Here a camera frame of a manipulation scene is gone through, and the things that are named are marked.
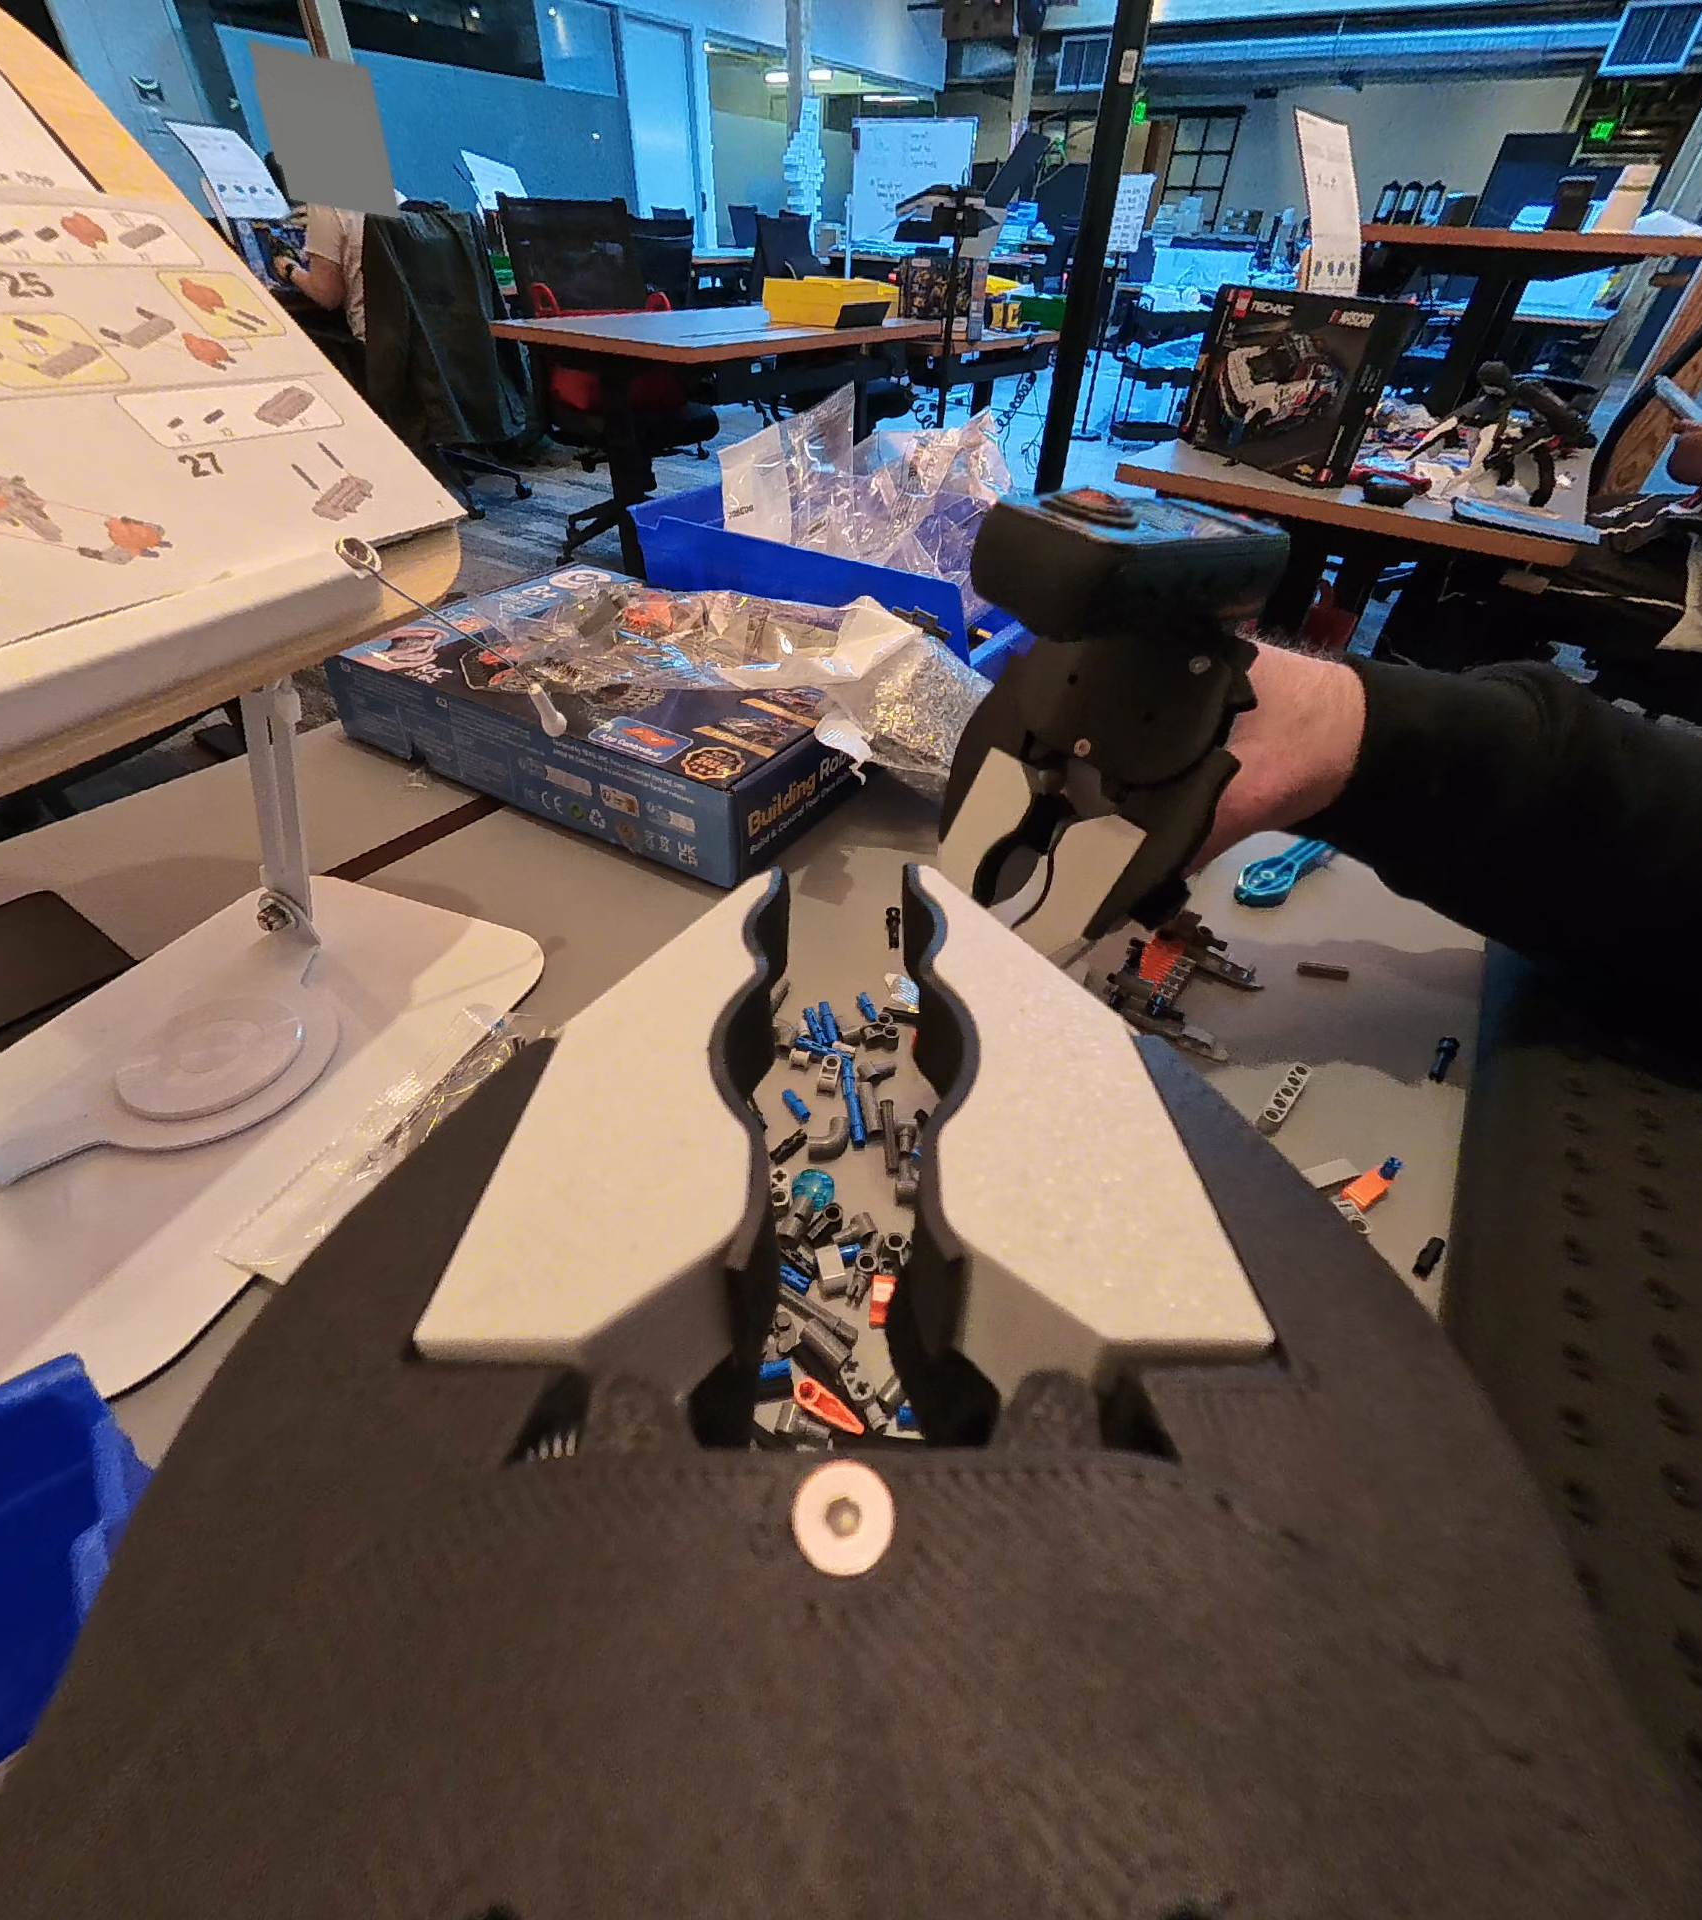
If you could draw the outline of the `dark jacket on chair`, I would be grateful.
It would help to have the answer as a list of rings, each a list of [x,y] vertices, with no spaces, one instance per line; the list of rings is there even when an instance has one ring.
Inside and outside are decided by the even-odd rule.
[[[427,202],[369,214],[362,293],[370,408],[472,515],[482,515],[474,473],[506,478],[528,497],[524,476],[487,455],[521,443],[538,419],[521,344],[493,332],[506,305],[481,220]]]

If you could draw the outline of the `black office chair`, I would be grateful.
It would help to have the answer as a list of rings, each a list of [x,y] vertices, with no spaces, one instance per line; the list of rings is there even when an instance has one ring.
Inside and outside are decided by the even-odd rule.
[[[625,200],[499,197],[516,311],[522,319],[592,317],[668,309],[649,292]],[[604,375],[575,357],[534,353],[534,381],[550,438],[594,468],[604,443]],[[650,454],[696,452],[721,432],[717,412],[660,365],[629,367],[633,422]]]

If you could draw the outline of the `clear plastic bags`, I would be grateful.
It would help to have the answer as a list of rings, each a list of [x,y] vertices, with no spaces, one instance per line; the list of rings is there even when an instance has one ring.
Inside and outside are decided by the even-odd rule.
[[[727,446],[717,485],[727,530],[953,581],[976,617],[992,605],[973,588],[973,544],[1008,482],[992,413],[857,441],[855,404],[839,393]],[[936,642],[869,595],[816,605],[571,570],[424,615],[373,657],[423,677],[427,648],[471,642],[472,684],[528,697],[545,717],[559,697],[609,715],[721,691],[763,708],[793,697],[799,713],[820,713],[816,662],[890,639]]]

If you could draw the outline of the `cluttered wooden desk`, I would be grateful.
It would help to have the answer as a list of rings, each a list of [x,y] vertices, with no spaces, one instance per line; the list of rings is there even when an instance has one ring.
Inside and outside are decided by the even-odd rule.
[[[1260,515],[1286,530],[1288,561],[1267,602],[1267,626],[1294,636],[1334,568],[1332,602],[1365,612],[1396,565],[1411,577],[1393,617],[1408,626],[1433,608],[1450,574],[1479,588],[1507,565],[1556,568],[1585,533],[1585,482],[1573,482],[1567,512],[1508,507],[1496,524],[1460,520],[1446,497],[1418,495],[1405,506],[1379,506],[1360,488],[1306,488],[1175,441],[1149,461],[1120,461],[1116,480],[1158,495],[1203,502],[1241,515]]]

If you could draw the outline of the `orange grey toy brick assembly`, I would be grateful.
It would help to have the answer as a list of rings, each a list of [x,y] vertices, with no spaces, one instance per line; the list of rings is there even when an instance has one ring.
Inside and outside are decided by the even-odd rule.
[[[1125,961],[1104,974],[1103,997],[1140,1036],[1213,1062],[1228,1064],[1228,1048],[1204,1026],[1193,1021],[1184,995],[1197,977],[1258,994],[1264,981],[1254,965],[1230,953],[1218,932],[1184,907],[1173,922],[1149,938],[1127,945]]]

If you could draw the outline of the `person's right hand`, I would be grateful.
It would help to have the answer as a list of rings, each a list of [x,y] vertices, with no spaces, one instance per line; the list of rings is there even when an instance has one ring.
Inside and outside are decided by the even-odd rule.
[[[1236,715],[1226,744],[1238,769],[1188,874],[1254,834],[1321,813],[1360,756],[1367,688],[1348,662],[1258,642],[1251,685],[1254,706]]]

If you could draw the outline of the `white book stand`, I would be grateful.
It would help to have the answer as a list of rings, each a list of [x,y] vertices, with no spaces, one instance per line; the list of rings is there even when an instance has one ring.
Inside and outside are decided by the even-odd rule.
[[[84,84],[0,13],[0,73],[94,181],[182,208]],[[450,525],[340,537],[0,644],[0,796],[243,700],[261,877],[0,1051],[0,1382],[76,1355],[114,1396],[240,1292],[218,1248],[448,1021],[545,968],[521,929],[314,876],[293,673],[418,612]]]

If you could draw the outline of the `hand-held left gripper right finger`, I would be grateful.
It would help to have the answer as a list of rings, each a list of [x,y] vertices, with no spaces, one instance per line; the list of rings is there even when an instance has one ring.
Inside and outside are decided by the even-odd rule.
[[[1277,1334],[1175,1123],[1168,1048],[936,868],[903,872],[903,953],[936,1102],[889,1341],[922,1435],[986,1441],[1039,1376],[1106,1399],[1264,1363]]]

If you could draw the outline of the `person's right forearm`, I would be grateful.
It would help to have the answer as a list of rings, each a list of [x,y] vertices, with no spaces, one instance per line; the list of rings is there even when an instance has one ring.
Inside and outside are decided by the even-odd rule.
[[[1356,763],[1304,832],[1402,898],[1702,1034],[1702,732],[1543,663],[1356,676]]]

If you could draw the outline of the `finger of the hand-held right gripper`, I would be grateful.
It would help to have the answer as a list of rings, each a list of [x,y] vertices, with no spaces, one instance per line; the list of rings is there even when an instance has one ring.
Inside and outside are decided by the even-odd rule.
[[[1053,888],[1057,843],[1059,769],[992,748],[940,834],[936,865],[1000,923],[1021,928]]]
[[[1043,956],[1050,963],[1078,963],[1095,951],[1101,938],[1086,928],[1147,842],[1144,828],[1114,813],[1061,828],[1043,900]]]

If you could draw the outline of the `grey desk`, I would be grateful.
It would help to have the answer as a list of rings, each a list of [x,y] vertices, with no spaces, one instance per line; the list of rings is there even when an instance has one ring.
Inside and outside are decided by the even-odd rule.
[[[711,911],[721,894],[690,876],[536,823],[450,787],[423,789],[400,763],[345,739],[337,725],[298,739],[314,780],[314,851],[340,853],[338,876],[384,894],[467,910],[532,934],[546,971],[528,1017],[555,1030]],[[137,958],[165,948],[258,877],[249,780],[237,762],[152,786],[69,821],[0,842],[0,903],[37,891],[67,898]],[[853,920],[903,898],[908,858],[935,856],[936,810],[890,775],[870,775],[791,850],[791,905],[820,902]],[[1256,965],[1258,992],[1199,977],[1184,1003],[1228,1051],[1191,1059],[1252,1117],[1282,1070],[1313,1079],[1270,1146],[1299,1170],[1402,1157],[1393,1192],[1368,1211],[1372,1249],[1440,1307],[1462,1248],[1454,1223],[1460,1136],[1485,1000],[1485,941],[1437,910],[1391,891],[1338,856],[1277,910],[1236,903],[1235,877],[1291,836],[1262,829],[1222,851],[1193,885],[1193,905],[1232,958]],[[1460,1040],[1444,1082],[1437,1044]]]

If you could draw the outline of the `raised wooden desk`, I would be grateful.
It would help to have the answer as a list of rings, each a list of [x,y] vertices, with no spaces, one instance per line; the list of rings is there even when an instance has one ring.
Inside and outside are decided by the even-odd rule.
[[[1674,229],[1654,228],[1653,231],[1367,222],[1363,239],[1368,247],[1393,251],[1415,268],[1473,279],[1454,344],[1442,363],[1442,372],[1457,379],[1496,357],[1500,339],[1533,281],[1665,257],[1702,255],[1702,226],[1684,220]]]

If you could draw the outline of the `small black tripod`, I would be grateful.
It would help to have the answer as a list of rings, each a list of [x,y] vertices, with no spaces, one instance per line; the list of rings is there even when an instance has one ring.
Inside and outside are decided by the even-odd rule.
[[[1564,470],[1598,439],[1588,412],[1502,362],[1479,369],[1479,387],[1407,454],[1434,499],[1476,497],[1533,512],[1550,507]]]

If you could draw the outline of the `black toy car box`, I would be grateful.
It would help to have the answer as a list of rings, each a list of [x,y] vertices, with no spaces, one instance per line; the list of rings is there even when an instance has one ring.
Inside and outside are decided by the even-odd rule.
[[[1178,436],[1294,484],[1341,488],[1420,323],[1413,300],[1222,286]]]

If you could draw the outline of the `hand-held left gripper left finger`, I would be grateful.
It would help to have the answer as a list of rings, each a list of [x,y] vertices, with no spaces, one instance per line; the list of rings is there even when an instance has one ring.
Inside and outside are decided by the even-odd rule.
[[[639,1446],[755,1444],[779,1255],[752,1096],[789,938],[789,876],[769,870],[538,1056],[413,1331],[432,1362],[532,1370],[513,1447],[606,1441],[618,1382],[639,1398]]]

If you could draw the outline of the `white standing sign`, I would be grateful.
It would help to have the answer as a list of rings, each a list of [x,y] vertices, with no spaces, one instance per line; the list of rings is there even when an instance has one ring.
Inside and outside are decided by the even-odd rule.
[[[1360,292],[1365,239],[1351,128],[1308,107],[1292,112],[1310,220],[1301,287],[1326,298],[1354,298]]]

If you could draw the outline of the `far wooden desk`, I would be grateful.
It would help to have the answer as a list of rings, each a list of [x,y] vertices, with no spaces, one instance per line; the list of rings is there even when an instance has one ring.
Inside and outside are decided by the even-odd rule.
[[[633,384],[640,373],[709,375],[724,406],[816,401],[851,385],[857,433],[867,436],[875,423],[867,387],[876,378],[926,373],[938,396],[968,384],[988,404],[998,378],[1044,369],[1061,339],[1057,330],[990,330],[966,345],[948,339],[940,323],[901,317],[849,328],[783,323],[760,304],[508,317],[490,330],[536,355],[541,387],[549,387],[555,363],[599,375],[604,439],[597,461],[606,466],[613,492],[567,524],[560,553],[571,559],[581,546],[617,532],[623,570],[634,575],[645,574],[645,553],[630,512],[656,488],[659,454],[637,423]]]

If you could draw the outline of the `pile of loose brick parts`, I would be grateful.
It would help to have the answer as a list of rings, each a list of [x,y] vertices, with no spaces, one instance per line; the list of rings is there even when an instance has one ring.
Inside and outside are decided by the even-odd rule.
[[[938,1096],[914,1062],[903,922],[896,894],[859,920],[816,900],[791,905],[789,968],[770,987],[772,1068],[750,1096],[779,1258],[752,1414],[764,1450],[921,1438],[893,1334]]]

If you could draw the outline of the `teal blade brick piece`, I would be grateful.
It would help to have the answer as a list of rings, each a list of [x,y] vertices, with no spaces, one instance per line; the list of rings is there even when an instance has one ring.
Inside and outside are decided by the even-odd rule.
[[[1245,907],[1285,905],[1299,883],[1337,858],[1337,847],[1317,836],[1299,836],[1277,851],[1246,862],[1232,883],[1232,900]]]

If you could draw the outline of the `dark blue toy set box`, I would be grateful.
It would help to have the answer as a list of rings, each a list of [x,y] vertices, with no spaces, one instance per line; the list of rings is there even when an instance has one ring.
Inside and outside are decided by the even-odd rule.
[[[876,769],[829,749],[791,694],[674,691],[606,715],[560,695],[545,717],[476,688],[469,639],[429,645],[420,677],[374,660],[424,617],[325,663],[353,739],[721,890],[789,858]]]

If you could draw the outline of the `open instruction booklet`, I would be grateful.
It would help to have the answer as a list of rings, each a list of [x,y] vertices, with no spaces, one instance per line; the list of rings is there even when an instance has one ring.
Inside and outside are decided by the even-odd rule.
[[[463,515],[195,215],[0,186],[0,645]]]

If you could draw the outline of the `white board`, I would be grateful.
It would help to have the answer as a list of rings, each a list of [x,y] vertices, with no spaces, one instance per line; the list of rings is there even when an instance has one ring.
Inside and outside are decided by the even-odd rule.
[[[976,137],[975,114],[857,118],[845,237],[855,245],[893,239],[901,204],[968,179]]]

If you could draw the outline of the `yellow bin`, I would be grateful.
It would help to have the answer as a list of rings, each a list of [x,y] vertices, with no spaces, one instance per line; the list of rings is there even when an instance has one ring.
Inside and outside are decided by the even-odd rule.
[[[760,302],[770,323],[805,328],[870,328],[896,315],[901,287],[890,279],[769,276]]]

